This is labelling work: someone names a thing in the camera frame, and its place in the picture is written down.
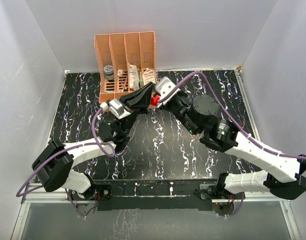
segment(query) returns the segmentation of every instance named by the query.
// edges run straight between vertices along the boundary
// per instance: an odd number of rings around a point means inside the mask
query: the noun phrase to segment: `box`
[[[153,31],[95,35],[94,47],[101,76],[100,103],[133,92],[133,89],[128,88],[128,82],[125,82],[129,64],[136,65],[141,74],[147,68],[156,72],[156,41]],[[114,81],[106,80],[103,71],[106,65],[113,66]],[[123,76],[117,75],[119,69],[123,70]]]

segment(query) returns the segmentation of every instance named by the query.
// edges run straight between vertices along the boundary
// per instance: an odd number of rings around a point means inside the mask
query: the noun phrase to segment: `label on motor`
[[[229,126],[224,123],[220,123],[218,126],[218,130],[219,132],[221,132],[221,135],[225,135],[229,131]]]

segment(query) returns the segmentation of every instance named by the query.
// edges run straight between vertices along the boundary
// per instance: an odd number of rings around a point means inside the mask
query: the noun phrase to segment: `metal frame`
[[[247,96],[246,96],[246,92],[245,92],[245,88],[244,88],[244,84],[243,84],[243,80],[241,77],[241,74],[239,72],[239,70],[237,68],[183,68],[183,69],[167,69],[167,70],[159,70],[159,72],[168,72],[168,71],[209,71],[209,70],[233,70],[235,72],[236,78],[237,78],[237,82],[238,82],[238,86],[240,88],[241,94],[242,94],[242,98],[243,101],[245,103],[246,106],[246,111],[248,114],[248,117],[250,119],[250,123],[254,132],[254,137],[260,141],[260,136],[255,124],[255,120],[254,120],[254,116],[253,113],[251,111]],[[56,116],[56,111],[54,113],[54,117],[53,117],[53,121],[52,121],[52,125],[54,122]],[[33,188],[35,186],[40,185],[39,183],[30,183],[27,186],[27,189]],[[274,195],[272,195],[269,192],[266,192],[264,194],[262,193],[258,193],[258,192],[246,192],[245,193],[245,202],[267,202],[267,201],[279,201],[281,204],[281,208],[284,214],[284,218],[291,236],[292,240],[300,240],[300,234],[290,207],[290,203],[288,200],[285,199],[281,199],[278,198]],[[226,200],[222,200],[222,199],[215,199],[213,200],[213,202],[222,202],[222,201],[226,201]],[[37,189],[35,192],[29,193],[26,196],[23,197],[22,199],[22,205],[19,211],[19,215],[14,227],[14,231],[12,234],[11,239],[12,240],[19,240],[22,236],[23,230],[24,230],[24,226],[25,226],[25,222],[26,222],[26,218],[29,212],[29,208],[30,208],[30,204],[33,203],[63,203],[63,204],[70,204],[70,201],[67,201],[67,196],[66,193],[64,191],[63,188],[60,188],[54,192],[46,192],[43,188]],[[79,204],[94,204],[94,201],[78,201]]]
[[[25,227],[30,203],[22,203],[17,216],[16,224],[11,236],[12,240],[20,240]]]

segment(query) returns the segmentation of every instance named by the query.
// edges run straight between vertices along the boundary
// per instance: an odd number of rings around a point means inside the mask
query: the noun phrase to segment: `black marble table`
[[[160,71],[158,80],[167,76],[177,83],[190,72]],[[222,104],[246,131],[253,133],[235,72],[207,70],[203,73]],[[72,143],[93,138],[91,121],[99,109],[99,86],[97,72],[66,76],[50,139]],[[198,76],[187,82],[183,90],[190,100],[200,94],[210,95]],[[111,113],[103,113],[97,124],[113,118]],[[149,114],[139,115],[130,136],[128,146],[115,158],[94,158],[79,164],[76,170],[90,174],[94,180],[216,179],[219,173],[258,170],[243,159],[208,149],[198,141],[198,136],[191,136],[171,113],[164,110],[153,109]]]

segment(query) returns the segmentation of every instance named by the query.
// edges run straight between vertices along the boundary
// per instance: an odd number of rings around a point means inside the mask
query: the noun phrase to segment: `small bottle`
[[[114,80],[114,68],[112,65],[107,65],[104,67],[104,75],[110,82]]]

